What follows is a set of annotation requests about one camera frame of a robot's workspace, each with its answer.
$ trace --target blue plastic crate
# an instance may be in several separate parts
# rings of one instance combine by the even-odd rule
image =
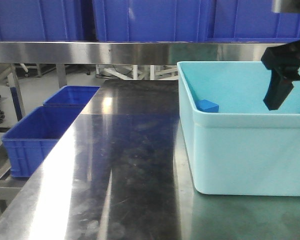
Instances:
[[[97,38],[116,42],[290,42],[300,14],[271,0],[93,0]]]
[[[204,194],[300,196],[300,81],[279,110],[263,102],[261,62],[178,62],[179,106],[195,188]],[[219,112],[203,112],[206,99]]]
[[[0,0],[0,41],[94,40],[91,0]]]
[[[210,0],[93,0],[97,38],[203,42]]]
[[[293,42],[300,14],[274,13],[271,0],[212,0],[207,41]]]
[[[44,106],[83,108],[99,86],[64,86],[43,102]]]
[[[40,106],[2,136],[13,177],[30,177],[81,112],[79,107]]]

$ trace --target metal shelf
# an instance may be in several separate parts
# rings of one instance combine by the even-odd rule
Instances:
[[[259,61],[279,43],[1,42],[0,63],[175,65],[180,61]]]

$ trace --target blue crate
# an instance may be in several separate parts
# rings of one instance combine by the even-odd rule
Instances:
[[[93,0],[97,38],[203,42],[210,0]]]
[[[94,40],[91,0],[0,0],[0,41]]]
[[[99,86],[64,86],[43,102],[44,106],[83,108]]]
[[[79,107],[40,106],[2,136],[13,177],[30,177],[81,112]]]
[[[291,42],[300,14],[271,0],[93,0],[97,38],[116,42]]]
[[[209,42],[285,43],[300,38],[300,14],[274,13],[271,0],[212,0]]]

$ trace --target stainless steel table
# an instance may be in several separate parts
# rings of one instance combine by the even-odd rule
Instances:
[[[296,240],[300,197],[198,193],[178,82],[112,80],[1,216],[10,239]]]

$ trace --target blue cube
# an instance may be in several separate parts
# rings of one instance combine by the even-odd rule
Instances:
[[[219,112],[219,105],[212,102],[208,101],[206,99],[197,101],[196,107],[198,110],[206,113],[218,113]]]

